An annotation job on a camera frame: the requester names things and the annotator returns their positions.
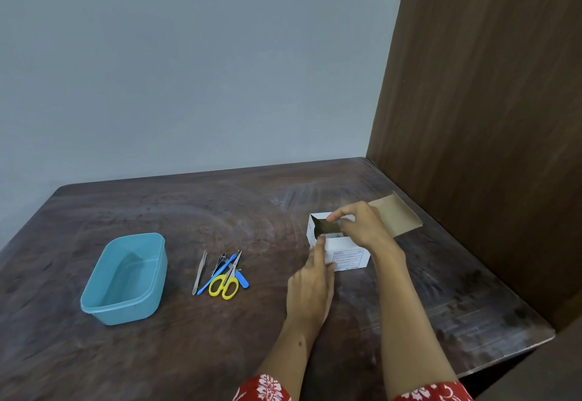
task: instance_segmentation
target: dark brown tabletop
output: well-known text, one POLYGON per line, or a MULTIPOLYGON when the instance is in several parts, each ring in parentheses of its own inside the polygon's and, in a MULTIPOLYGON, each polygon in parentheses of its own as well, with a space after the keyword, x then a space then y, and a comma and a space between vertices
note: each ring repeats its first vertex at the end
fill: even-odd
MULTIPOLYGON (((363 158, 67 185, 0 252, 1 399, 231 399, 285 319, 310 212, 397 192, 424 222, 396 238, 458 375, 554 337, 534 310, 363 158), (79 299, 106 243, 158 232, 168 273, 149 318, 104 326, 79 299), (221 252, 250 282, 229 301, 192 296, 221 252)), ((302 399, 385 399, 373 263, 336 274, 302 399)))

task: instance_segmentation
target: blue plastic container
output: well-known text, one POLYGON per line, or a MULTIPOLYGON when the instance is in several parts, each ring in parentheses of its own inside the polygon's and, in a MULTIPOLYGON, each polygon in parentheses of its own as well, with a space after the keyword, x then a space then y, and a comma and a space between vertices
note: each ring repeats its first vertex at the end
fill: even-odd
POLYGON ((157 233, 107 243, 81 295, 81 309, 106 325, 153 314, 166 281, 165 239, 157 233))

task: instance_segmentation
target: forearm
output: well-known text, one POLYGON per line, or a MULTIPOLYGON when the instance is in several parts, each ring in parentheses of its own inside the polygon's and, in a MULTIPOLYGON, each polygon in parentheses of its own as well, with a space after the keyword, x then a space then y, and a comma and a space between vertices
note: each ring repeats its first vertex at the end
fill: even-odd
POLYGON ((299 401, 303 375, 316 336, 316 329, 311 324, 286 320, 279 338, 257 373, 272 376, 287 390, 293 401, 299 401))
POLYGON ((404 252, 389 241, 372 251, 382 329, 382 370, 389 399, 432 383, 457 381, 412 284, 404 252))

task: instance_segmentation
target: red sleeve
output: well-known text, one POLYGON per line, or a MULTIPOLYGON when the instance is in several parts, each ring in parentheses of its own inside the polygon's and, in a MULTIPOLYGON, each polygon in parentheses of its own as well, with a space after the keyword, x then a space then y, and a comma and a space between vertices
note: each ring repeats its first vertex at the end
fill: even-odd
POLYGON ((473 401, 465 387, 459 383, 438 383, 403 393, 394 401, 473 401))
POLYGON ((232 401, 291 401, 287 390, 269 375, 252 377, 236 391, 232 401))
MULTIPOLYGON (((236 391, 232 401, 291 401, 287 390, 269 375, 254 376, 236 391)), ((431 384, 403 393, 394 401, 473 401, 465 387, 457 383, 431 384)))

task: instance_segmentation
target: open box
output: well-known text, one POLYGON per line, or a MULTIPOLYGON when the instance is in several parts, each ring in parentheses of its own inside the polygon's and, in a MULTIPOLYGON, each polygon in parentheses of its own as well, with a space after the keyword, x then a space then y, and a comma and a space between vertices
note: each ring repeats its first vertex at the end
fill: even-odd
MULTIPOLYGON (((392 237, 399 236, 423 225, 418 216, 393 192, 382 199, 370 202, 378 208, 380 217, 392 237)), ((342 233, 337 223, 328 222, 325 218, 331 212, 315 212, 309 214, 307 224, 307 239, 309 246, 316 244, 317 238, 325 235, 325 264, 335 263, 336 271, 365 268, 370 260, 370 252, 358 246, 346 234, 342 233)), ((353 215, 344 218, 355 221, 353 215)))

